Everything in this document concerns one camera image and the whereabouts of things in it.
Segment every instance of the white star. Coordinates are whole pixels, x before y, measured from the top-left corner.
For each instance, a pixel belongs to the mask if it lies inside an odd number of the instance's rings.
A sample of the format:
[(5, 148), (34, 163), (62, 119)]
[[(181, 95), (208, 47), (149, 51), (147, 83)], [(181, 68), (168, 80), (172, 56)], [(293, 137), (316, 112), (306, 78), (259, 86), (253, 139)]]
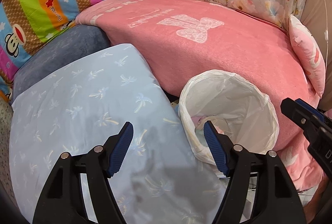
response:
[(4, 23), (4, 22), (0, 23), (0, 32), (1, 32), (4, 28), (5, 28), (5, 23)]
[(53, 34), (51, 34), (51, 33), (49, 33), (49, 34), (46, 36), (47, 39), (50, 39), (51, 37), (53, 37)]

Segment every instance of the pink bed cover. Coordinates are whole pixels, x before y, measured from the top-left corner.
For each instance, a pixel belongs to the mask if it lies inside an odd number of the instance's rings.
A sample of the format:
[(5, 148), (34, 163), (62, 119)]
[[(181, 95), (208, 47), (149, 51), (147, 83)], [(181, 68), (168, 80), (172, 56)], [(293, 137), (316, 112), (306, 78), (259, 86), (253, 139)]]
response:
[(77, 24), (102, 28), (112, 45), (133, 44), (162, 88), (179, 96), (206, 70), (235, 72), (270, 96), (280, 125), (278, 151), (298, 190), (317, 185), (322, 169), (308, 141), (281, 114), (281, 101), (319, 97), (281, 29), (218, 4), (195, 0), (104, 0), (80, 13)]

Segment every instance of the white plastic bag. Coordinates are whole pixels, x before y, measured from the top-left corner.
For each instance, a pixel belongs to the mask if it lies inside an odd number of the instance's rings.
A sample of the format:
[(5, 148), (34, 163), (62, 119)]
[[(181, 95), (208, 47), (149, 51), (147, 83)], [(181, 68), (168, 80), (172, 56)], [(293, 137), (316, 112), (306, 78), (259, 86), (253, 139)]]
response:
[(240, 75), (222, 70), (209, 70), (188, 81), (181, 92), (179, 116), (195, 157), (214, 166), (209, 147), (195, 134), (192, 117), (211, 117), (234, 144), (253, 153), (272, 150), (279, 133), (269, 96)]

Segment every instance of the white cord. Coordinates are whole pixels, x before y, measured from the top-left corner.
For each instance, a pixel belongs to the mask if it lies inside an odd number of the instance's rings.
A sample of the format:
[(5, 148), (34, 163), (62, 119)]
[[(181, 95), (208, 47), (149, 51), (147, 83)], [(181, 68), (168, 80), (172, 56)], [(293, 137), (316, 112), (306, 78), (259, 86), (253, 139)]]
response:
[(325, 13), (326, 13), (326, 30), (324, 32), (324, 38), (326, 40), (326, 64), (325, 64), (325, 77), (326, 77), (326, 70), (327, 70), (327, 55), (329, 52), (329, 31), (327, 28), (327, 7), (326, 7), (326, 0), (324, 0), (325, 4)]

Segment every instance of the blue cushion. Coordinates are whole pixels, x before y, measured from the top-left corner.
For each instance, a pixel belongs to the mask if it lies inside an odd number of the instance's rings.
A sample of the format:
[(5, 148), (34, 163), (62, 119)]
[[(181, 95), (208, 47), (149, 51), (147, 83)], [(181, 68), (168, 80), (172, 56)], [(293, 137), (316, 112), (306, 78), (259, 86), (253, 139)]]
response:
[(39, 50), (16, 73), (12, 102), (52, 72), (110, 46), (107, 35), (98, 27), (78, 25), (68, 29)]

